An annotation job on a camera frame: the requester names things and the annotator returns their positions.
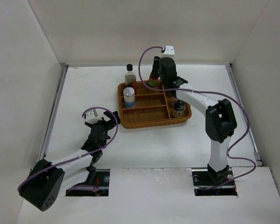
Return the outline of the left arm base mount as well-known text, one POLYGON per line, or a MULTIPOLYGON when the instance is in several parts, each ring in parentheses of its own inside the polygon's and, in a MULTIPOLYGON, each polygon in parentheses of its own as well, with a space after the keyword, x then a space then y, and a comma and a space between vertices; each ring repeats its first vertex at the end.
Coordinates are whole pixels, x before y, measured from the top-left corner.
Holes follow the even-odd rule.
POLYGON ((65 191, 65 196, 100 197, 109 196, 110 169, 87 168, 87 177, 83 182, 77 182, 65 191))

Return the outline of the red sauce bottle yellow cap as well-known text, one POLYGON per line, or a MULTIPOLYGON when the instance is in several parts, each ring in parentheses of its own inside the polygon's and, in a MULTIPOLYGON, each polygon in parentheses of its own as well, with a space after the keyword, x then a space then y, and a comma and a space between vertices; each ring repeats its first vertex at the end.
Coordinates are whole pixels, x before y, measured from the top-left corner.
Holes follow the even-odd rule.
POLYGON ((157 80, 159 78, 158 70, 153 70, 151 71, 149 78, 148 78, 148 85, 151 87, 156 86, 157 80))

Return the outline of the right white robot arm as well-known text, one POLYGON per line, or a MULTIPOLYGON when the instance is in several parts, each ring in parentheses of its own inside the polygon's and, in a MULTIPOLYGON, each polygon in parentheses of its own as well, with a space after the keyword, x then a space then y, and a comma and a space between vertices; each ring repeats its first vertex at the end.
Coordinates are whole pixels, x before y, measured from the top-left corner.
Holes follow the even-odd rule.
POLYGON ((152 73, 160 78, 164 89, 177 99, 174 104, 176 111, 181 109, 181 103, 184 102, 205 117, 205 131, 211 140, 210 160, 207 165, 208 184, 221 184, 230 173, 227 149, 237 127, 231 102, 227 99, 214 100, 194 91, 187 80, 177 75, 176 64, 170 57, 155 56, 152 73))

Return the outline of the black cap spice bottle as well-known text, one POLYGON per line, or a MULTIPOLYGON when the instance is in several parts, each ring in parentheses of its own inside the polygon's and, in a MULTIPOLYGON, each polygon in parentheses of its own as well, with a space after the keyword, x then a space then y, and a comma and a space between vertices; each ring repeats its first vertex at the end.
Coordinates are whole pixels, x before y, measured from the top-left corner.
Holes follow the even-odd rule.
POLYGON ((177 100, 173 104, 172 115, 174 118, 182 118, 185 117, 185 103, 181 100, 177 100))

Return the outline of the dark sauce bottle black cap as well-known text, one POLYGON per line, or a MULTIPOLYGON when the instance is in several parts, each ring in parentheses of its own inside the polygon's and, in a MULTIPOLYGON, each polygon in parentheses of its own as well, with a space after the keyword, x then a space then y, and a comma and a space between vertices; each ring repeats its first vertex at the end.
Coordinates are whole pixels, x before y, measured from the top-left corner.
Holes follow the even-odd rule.
POLYGON ((136 75, 133 72, 133 65, 127 64, 126 65, 126 74, 125 74, 125 84, 126 87, 131 87, 134 89, 135 94, 137 93, 137 80, 136 75))

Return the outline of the silver lid spice jar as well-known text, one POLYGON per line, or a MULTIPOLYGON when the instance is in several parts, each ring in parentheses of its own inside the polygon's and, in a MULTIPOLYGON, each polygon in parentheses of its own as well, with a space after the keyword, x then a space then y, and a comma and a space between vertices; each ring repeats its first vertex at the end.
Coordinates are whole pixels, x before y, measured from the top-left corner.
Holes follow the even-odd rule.
POLYGON ((126 108, 135 107, 135 91, 132 87, 126 87, 123 90, 124 103, 126 108))

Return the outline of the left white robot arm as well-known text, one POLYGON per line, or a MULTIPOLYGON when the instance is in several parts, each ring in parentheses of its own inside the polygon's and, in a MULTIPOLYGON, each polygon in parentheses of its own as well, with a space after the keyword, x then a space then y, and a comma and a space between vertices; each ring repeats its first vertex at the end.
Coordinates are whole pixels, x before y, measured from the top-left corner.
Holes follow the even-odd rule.
POLYGON ((17 189, 23 199, 40 211, 48 210, 59 194, 80 196, 104 190, 104 187, 99 185, 100 178, 96 176, 94 164, 114 140, 108 132, 112 129, 118 130, 119 113, 104 109, 104 116, 99 117, 93 107, 83 112, 82 117, 85 125, 90 128, 90 134, 83 146, 65 158, 38 161, 17 189))

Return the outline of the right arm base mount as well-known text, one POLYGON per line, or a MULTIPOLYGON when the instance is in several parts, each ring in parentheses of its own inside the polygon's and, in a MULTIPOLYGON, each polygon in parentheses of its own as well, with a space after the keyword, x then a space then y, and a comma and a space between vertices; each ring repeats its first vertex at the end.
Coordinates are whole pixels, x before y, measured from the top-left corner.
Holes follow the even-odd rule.
POLYGON ((209 165, 206 169, 193 169, 192 179, 195 196, 237 196, 232 169, 229 165, 215 172, 209 165))

